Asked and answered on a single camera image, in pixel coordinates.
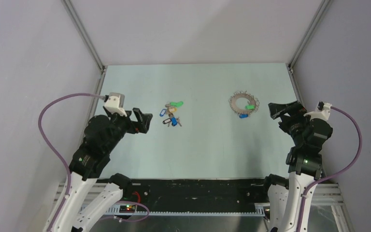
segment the light blue table surface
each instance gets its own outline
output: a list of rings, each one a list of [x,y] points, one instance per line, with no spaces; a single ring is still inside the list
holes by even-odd
[[[258,112],[240,119],[229,106],[235,91],[260,101]],[[296,100],[285,64],[184,64],[108,66],[101,94],[126,96],[124,108],[152,113],[147,134],[126,134],[101,177],[246,178],[288,176],[286,155],[294,145],[272,120],[268,103]],[[159,113],[174,113],[182,127],[167,127]],[[105,114],[100,102],[96,114]]]

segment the white tabletop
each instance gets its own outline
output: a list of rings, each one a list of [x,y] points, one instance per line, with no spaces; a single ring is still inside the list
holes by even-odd
[[[229,106],[235,91],[260,101],[240,119]],[[294,145],[272,120],[268,103],[296,100],[283,63],[108,66],[101,94],[126,96],[124,108],[152,113],[147,134],[126,134],[101,177],[246,178],[288,176],[286,155]],[[182,127],[167,127],[159,113],[183,101],[174,113]],[[96,114],[105,114],[100,102]]]

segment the robotic arm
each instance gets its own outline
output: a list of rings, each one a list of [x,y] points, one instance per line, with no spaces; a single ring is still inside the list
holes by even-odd
[[[279,127],[291,135],[295,144],[285,162],[289,165],[289,178],[271,174],[264,181],[271,205],[271,232],[295,232],[299,217],[302,217],[302,227],[298,232],[306,232],[316,185],[306,196],[308,200],[302,216],[300,203],[306,187],[321,178],[322,156],[319,152],[333,131],[326,122],[331,104],[320,102],[316,110],[309,113],[298,101],[289,104],[270,103],[268,107],[271,118],[281,118]]]
[[[107,116],[98,115],[91,118],[85,128],[83,142],[74,153],[69,165],[71,172],[69,195],[63,189],[59,199],[65,198],[61,205],[59,200],[49,219],[44,232],[84,232],[89,231],[110,205],[119,201],[131,185],[131,180],[115,174],[97,198],[82,212],[79,210],[86,195],[100,177],[103,168],[110,161],[110,153],[126,133],[147,133],[152,114],[143,114],[133,108],[137,122],[131,121],[131,111],[123,109],[124,95],[111,93],[106,95],[104,110]]]

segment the white wall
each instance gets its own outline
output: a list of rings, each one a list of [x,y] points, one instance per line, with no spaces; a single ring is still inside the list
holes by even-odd
[[[94,92],[99,75],[61,1],[0,0],[0,232],[24,232],[33,217],[44,219],[65,176],[39,134],[40,111],[63,95]],[[44,117],[49,139],[67,160],[89,103],[69,100]]]
[[[361,157],[337,181],[356,231],[371,231],[371,1],[334,1],[294,72],[307,107],[331,102],[361,127]],[[329,120],[333,136],[323,155],[331,174],[352,160],[357,134],[339,113]]]
[[[321,0],[74,0],[105,64],[288,63]]]

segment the purple cable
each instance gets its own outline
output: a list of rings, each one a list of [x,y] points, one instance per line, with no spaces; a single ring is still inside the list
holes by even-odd
[[[341,109],[338,109],[338,108],[333,107],[333,106],[331,107],[331,109],[338,111],[339,113],[345,115],[346,117],[348,117],[352,121],[353,125],[356,128],[357,135],[359,137],[359,146],[357,147],[357,152],[356,152],[355,157],[353,158],[352,162],[350,162],[348,164],[348,166],[346,166],[344,169],[340,170],[339,172],[337,172],[333,175],[327,176],[325,178],[319,179],[319,180],[313,182],[312,184],[308,185],[308,187],[306,187],[305,191],[303,192],[303,197],[302,197],[301,205],[300,205],[300,211],[299,211],[299,214],[298,214],[298,223],[297,223],[297,230],[296,230],[297,232],[300,232],[300,228],[302,226],[302,217],[303,217],[303,211],[304,211],[304,208],[305,208],[305,201],[306,201],[306,198],[304,196],[308,193],[308,191],[314,185],[319,184],[321,182],[324,182],[326,180],[332,179],[334,177],[337,177],[340,174],[346,172],[348,169],[350,169],[356,163],[357,159],[359,158],[360,152],[362,150],[362,133],[360,132],[360,128],[359,128],[358,124],[356,123],[356,121],[347,112],[345,112]]]
[[[122,218],[119,218],[119,220],[122,220],[122,221],[126,221],[126,222],[138,222],[138,221],[143,221],[144,219],[148,218],[148,216],[150,215],[150,210],[147,208],[147,206],[145,206],[144,204],[141,204],[141,203],[120,201],[120,202],[116,202],[116,204],[130,204],[130,205],[137,205],[137,206],[141,206],[141,207],[143,207],[143,208],[147,211],[146,216],[142,217],[141,219],[129,220],[129,219],[122,219]],[[100,218],[98,221],[103,221],[103,220],[108,220],[108,219],[114,219],[114,216],[102,217],[102,218]]]
[[[47,145],[50,147],[50,149],[52,149],[52,151],[60,159],[60,161],[62,161],[62,164],[63,164],[63,166],[66,169],[66,174],[67,174],[66,182],[67,182],[67,186],[66,186],[65,196],[68,196],[69,195],[69,191],[70,191],[70,187],[71,187],[71,183],[70,183],[71,173],[70,173],[70,170],[69,170],[69,166],[68,166],[66,160],[62,157],[62,155],[56,150],[55,147],[53,147],[53,145],[50,143],[49,139],[47,138],[46,134],[44,133],[43,128],[42,128],[42,118],[43,118],[43,115],[46,112],[46,110],[49,109],[49,107],[51,107],[52,105],[58,103],[59,101],[62,101],[62,100],[68,99],[68,98],[72,98],[72,97],[77,97],[77,96],[89,96],[89,97],[100,98],[100,99],[103,99],[104,98],[104,96],[100,96],[100,95],[96,95],[96,94],[91,94],[91,93],[73,93],[73,94],[69,94],[69,95],[66,95],[64,97],[61,97],[59,99],[54,100],[53,102],[51,102],[47,106],[45,106],[44,109],[41,111],[41,114],[39,115],[39,120],[38,120],[39,131],[41,132],[41,135],[42,135],[43,139],[45,140],[45,142],[47,143]],[[56,218],[59,216],[59,213],[60,213],[63,205],[65,204],[65,200],[66,200],[66,198],[63,197],[62,201],[60,202],[59,207],[57,208],[57,210],[55,212],[55,215],[53,216],[52,221],[49,224],[49,227],[46,230],[47,232],[51,231],[51,229],[53,227],[53,223],[56,221]]]

